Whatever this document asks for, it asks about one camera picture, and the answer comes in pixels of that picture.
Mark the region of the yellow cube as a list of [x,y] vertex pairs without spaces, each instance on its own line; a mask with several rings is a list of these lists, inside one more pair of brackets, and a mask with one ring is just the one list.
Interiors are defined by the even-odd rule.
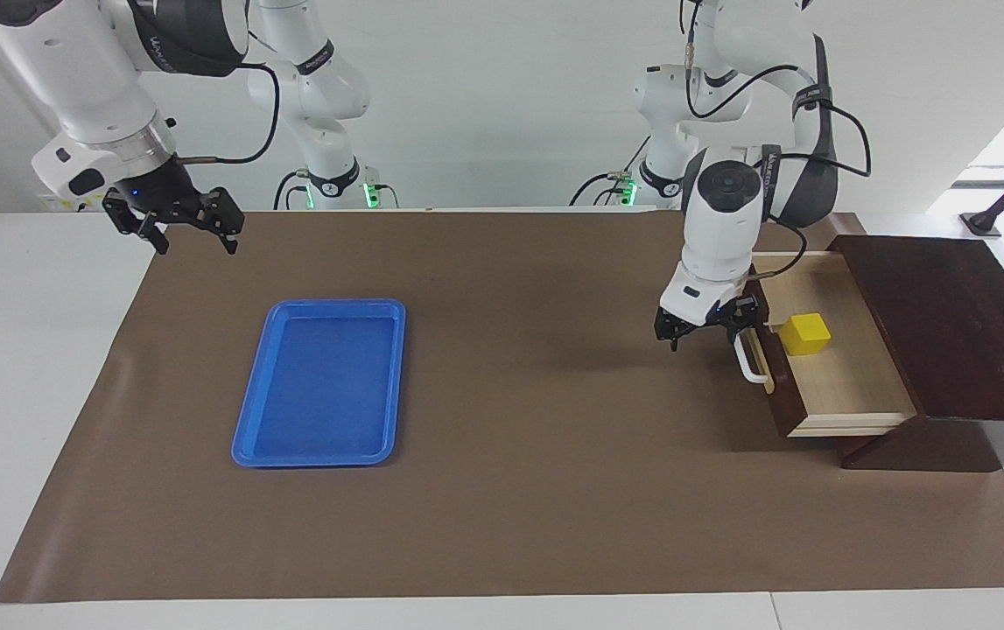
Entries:
[[832,333],[820,312],[799,312],[790,316],[777,331],[789,356],[818,354],[832,340]]

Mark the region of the wooden drawer with white handle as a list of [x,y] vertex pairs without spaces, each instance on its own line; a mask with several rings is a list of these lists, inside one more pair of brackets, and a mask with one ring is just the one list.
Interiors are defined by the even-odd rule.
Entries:
[[[898,368],[842,255],[813,252],[779,276],[790,254],[757,254],[745,292],[757,300],[759,319],[738,347],[748,371],[762,376],[781,436],[849,438],[881,436],[917,415]],[[813,355],[796,356],[781,331],[793,316],[815,312],[831,338]]]

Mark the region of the dark wooden drawer cabinet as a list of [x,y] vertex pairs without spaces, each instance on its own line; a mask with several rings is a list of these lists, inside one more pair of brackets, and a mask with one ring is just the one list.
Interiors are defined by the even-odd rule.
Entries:
[[982,241],[838,236],[916,408],[871,438],[841,438],[851,470],[991,473],[1004,466],[1004,269]]

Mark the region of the blue plastic tray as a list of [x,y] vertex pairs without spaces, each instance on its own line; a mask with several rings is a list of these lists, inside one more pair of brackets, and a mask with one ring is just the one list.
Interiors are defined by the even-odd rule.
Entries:
[[232,440],[246,469],[384,463],[397,438],[407,314],[390,298],[274,304]]

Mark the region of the brown table mat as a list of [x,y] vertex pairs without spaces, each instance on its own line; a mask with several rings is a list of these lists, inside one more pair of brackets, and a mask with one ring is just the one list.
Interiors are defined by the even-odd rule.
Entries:
[[[1004,475],[839,469],[721,331],[652,330],[675,213],[254,213],[171,227],[0,603],[1004,587]],[[230,448],[267,311],[407,311],[395,446]]]

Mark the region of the white wall socket box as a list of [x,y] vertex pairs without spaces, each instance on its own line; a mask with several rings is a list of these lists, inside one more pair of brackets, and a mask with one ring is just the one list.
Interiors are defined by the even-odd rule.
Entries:
[[43,210],[50,213],[102,212],[105,192],[91,192],[81,197],[59,197],[49,192],[38,194]]

